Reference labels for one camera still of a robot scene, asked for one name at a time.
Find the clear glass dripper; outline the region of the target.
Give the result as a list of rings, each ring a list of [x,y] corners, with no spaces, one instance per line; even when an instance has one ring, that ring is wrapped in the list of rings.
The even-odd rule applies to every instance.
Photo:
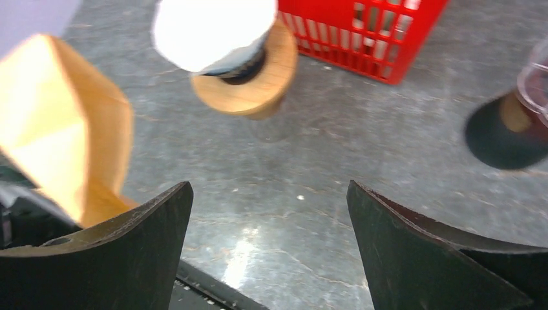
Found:
[[[527,64],[518,74],[517,89],[522,105],[547,126],[547,37],[531,50]]]

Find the white paper coffee filter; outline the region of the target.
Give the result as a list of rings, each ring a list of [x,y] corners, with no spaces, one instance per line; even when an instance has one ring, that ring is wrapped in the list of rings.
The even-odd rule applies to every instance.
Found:
[[[156,51],[182,70],[221,68],[273,26],[275,0],[162,0],[151,37]]]

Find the brown paper coffee filter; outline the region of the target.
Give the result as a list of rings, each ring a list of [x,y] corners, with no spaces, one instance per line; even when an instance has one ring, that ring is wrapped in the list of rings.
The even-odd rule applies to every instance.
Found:
[[[83,228],[133,208],[125,94],[70,45],[36,34],[1,62],[1,150]]]

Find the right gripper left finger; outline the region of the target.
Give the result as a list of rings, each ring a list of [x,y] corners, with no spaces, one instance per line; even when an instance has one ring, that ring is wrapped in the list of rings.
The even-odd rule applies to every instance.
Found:
[[[1,251],[1,308],[167,309],[192,204],[181,182],[93,227]]]

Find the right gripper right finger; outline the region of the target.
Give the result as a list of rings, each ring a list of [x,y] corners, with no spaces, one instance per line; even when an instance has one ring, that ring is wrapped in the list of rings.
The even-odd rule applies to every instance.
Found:
[[[375,309],[546,309],[547,249],[463,231],[351,181],[347,205]]]

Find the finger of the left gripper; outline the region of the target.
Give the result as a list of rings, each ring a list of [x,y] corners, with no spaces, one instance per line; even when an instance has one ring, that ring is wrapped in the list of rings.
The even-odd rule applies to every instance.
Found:
[[[8,209],[15,206],[16,201],[25,202],[34,211],[42,211],[67,225],[76,222],[56,203],[38,193],[31,182],[15,169],[1,166],[1,205]]]

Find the round wooden dripper holder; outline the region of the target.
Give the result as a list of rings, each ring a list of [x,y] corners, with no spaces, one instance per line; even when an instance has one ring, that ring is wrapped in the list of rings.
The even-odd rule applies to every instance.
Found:
[[[265,44],[266,59],[249,81],[231,85],[219,77],[194,76],[191,84],[198,98],[221,113],[266,119],[276,113],[292,84],[298,61],[293,32],[277,19]]]

